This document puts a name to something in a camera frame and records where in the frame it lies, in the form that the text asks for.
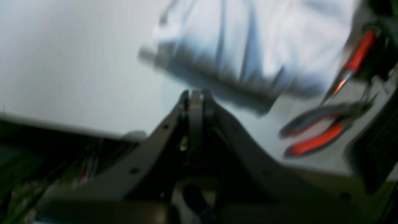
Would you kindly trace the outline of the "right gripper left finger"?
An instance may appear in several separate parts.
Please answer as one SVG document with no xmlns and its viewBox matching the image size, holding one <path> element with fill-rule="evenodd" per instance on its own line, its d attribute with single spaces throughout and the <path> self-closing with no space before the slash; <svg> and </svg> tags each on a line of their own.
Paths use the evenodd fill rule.
<svg viewBox="0 0 398 224">
<path fill-rule="evenodd" d="M 183 91 L 152 134 L 92 181 L 44 201 L 37 224 L 179 224 L 171 203 L 203 133 L 201 91 Z"/>
</svg>

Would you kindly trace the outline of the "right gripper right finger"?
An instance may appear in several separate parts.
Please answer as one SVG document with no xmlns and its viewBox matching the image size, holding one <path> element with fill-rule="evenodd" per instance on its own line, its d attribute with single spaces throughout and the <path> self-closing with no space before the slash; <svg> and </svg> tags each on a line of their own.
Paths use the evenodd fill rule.
<svg viewBox="0 0 398 224">
<path fill-rule="evenodd" d="M 348 200 L 286 169 L 203 91 L 204 145 L 220 176 L 222 224 L 371 224 Z"/>
</svg>

